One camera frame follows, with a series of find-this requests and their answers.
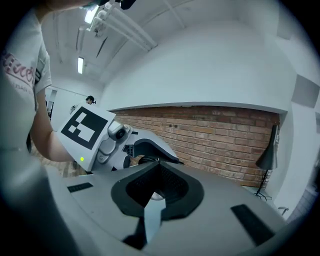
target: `white wall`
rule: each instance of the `white wall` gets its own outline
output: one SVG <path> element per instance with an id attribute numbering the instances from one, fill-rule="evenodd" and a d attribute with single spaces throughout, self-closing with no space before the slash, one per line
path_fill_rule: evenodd
<path id="1" fill-rule="evenodd" d="M 286 61 L 274 61 L 265 39 L 239 22 L 190 27 L 124 66 L 100 106 L 224 105 L 281 113 L 296 78 L 289 65 L 280 70 Z"/>
<path id="2" fill-rule="evenodd" d="M 283 184 L 277 196 L 273 198 L 277 207 L 289 208 L 283 216 L 285 219 L 296 208 L 308 185 L 319 149 L 319 143 L 315 139 L 317 136 L 315 110 L 294 102 L 292 102 L 291 108 L 293 120 L 292 152 Z"/>
<path id="3" fill-rule="evenodd" d="M 51 61 L 51 79 L 53 90 L 57 90 L 51 126 L 57 131 L 62 123 L 69 118 L 70 108 L 80 102 L 85 102 L 87 96 L 92 95 L 97 105 L 100 102 L 103 84 L 75 73 L 68 66 Z"/>
<path id="4" fill-rule="evenodd" d="M 288 112 L 280 115 L 280 134 L 277 151 L 278 167 L 272 171 L 272 175 L 265 189 L 266 193 L 274 199 L 277 197 L 287 175 L 292 155 L 293 137 L 294 120 L 290 103 Z"/>
<path id="5" fill-rule="evenodd" d="M 53 61 L 50 62 L 50 65 L 53 87 L 84 96 L 92 95 L 99 103 L 104 89 L 104 85 L 101 82 L 76 73 L 74 68 L 71 69 L 68 65 L 56 64 Z"/>

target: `brick wall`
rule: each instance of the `brick wall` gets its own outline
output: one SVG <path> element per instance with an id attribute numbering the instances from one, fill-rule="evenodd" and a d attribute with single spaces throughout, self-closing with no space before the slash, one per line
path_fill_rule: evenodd
<path id="1" fill-rule="evenodd" d="M 256 160 L 267 147 L 276 113 L 246 108 L 192 106 L 114 111 L 116 120 L 160 136 L 186 166 L 251 187 L 264 171 Z"/>

